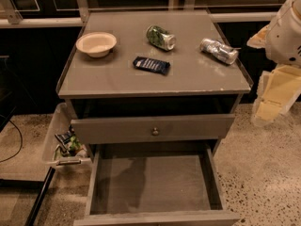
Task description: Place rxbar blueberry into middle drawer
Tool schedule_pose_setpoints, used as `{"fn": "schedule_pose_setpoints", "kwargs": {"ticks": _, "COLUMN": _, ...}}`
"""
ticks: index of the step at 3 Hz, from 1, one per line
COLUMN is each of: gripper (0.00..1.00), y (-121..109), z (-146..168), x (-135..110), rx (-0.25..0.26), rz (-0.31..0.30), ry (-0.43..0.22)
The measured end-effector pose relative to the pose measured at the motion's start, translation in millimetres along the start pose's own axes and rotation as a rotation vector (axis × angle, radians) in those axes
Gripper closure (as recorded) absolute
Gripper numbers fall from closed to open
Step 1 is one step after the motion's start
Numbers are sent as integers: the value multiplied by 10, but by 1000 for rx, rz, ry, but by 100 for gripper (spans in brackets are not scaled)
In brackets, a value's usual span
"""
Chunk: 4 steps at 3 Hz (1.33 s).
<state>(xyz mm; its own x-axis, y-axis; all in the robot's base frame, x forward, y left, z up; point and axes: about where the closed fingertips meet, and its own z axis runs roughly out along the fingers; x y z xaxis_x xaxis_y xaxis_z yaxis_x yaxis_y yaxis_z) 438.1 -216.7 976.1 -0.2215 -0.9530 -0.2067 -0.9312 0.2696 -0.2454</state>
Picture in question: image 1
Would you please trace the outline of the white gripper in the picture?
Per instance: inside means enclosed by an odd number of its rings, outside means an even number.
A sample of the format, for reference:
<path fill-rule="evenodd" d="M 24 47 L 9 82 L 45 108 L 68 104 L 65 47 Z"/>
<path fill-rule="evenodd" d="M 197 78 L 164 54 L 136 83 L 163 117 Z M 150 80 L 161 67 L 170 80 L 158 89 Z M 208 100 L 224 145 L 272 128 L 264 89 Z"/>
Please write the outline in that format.
<path fill-rule="evenodd" d="M 266 126 L 285 115 L 301 94 L 301 0 L 287 0 L 246 45 L 264 48 L 266 57 L 277 63 L 271 72 L 262 72 L 252 107 L 253 124 Z"/>

